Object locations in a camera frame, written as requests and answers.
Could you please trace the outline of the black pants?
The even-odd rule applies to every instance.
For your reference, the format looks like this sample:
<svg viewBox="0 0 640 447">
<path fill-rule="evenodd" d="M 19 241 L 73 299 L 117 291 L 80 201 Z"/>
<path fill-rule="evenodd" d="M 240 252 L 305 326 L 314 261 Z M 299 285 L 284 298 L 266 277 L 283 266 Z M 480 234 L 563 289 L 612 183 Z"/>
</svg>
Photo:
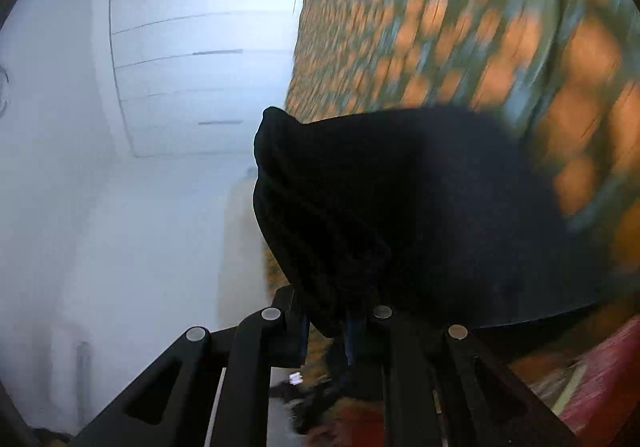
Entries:
<svg viewBox="0 0 640 447">
<path fill-rule="evenodd" d="M 476 328 L 601 300 L 601 262 L 487 115 L 435 107 L 304 124 L 270 108 L 254 151 L 258 225 L 328 337 L 380 305 Z"/>
</svg>

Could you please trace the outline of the white padded headboard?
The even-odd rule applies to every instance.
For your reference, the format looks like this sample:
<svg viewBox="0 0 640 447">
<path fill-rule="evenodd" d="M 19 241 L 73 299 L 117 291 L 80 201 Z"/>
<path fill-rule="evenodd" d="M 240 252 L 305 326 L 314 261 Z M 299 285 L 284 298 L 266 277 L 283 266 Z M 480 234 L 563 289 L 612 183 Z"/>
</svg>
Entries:
<svg viewBox="0 0 640 447">
<path fill-rule="evenodd" d="M 217 316 L 221 328 L 236 326 L 268 305 L 264 239 L 253 207 L 257 170 L 251 167 L 232 185 L 224 208 L 224 241 L 217 275 Z"/>
</svg>

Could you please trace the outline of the pink floral rug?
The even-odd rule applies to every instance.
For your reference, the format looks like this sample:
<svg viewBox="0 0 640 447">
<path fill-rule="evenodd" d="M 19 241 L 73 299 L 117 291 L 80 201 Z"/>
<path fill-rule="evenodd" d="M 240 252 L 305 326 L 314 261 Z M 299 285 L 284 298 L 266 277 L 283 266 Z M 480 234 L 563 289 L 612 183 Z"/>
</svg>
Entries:
<svg viewBox="0 0 640 447">
<path fill-rule="evenodd" d="M 582 445 L 612 445 L 639 404 L 639 319 L 530 389 Z"/>
</svg>

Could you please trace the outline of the white wardrobe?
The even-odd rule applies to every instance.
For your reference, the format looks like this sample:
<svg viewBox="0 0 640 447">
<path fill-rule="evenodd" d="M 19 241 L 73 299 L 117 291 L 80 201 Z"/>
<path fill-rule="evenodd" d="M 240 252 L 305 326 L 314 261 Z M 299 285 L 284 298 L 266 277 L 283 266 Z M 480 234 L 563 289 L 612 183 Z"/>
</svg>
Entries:
<svg viewBox="0 0 640 447">
<path fill-rule="evenodd" d="M 288 90 L 302 0 L 109 0 L 115 94 L 138 158 L 250 151 Z"/>
</svg>

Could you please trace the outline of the green orange floral quilt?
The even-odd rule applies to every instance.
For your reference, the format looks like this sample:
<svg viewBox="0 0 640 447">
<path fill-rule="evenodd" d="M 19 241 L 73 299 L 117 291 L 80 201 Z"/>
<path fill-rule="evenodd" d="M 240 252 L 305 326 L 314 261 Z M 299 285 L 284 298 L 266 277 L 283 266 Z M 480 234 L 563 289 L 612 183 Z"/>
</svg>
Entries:
<svg viewBox="0 0 640 447">
<path fill-rule="evenodd" d="M 304 124 L 456 107 L 492 118 L 548 178 L 604 269 L 594 305 L 509 366 L 571 365 L 639 306 L 639 11 L 634 0 L 304 0 L 281 110 Z"/>
</svg>

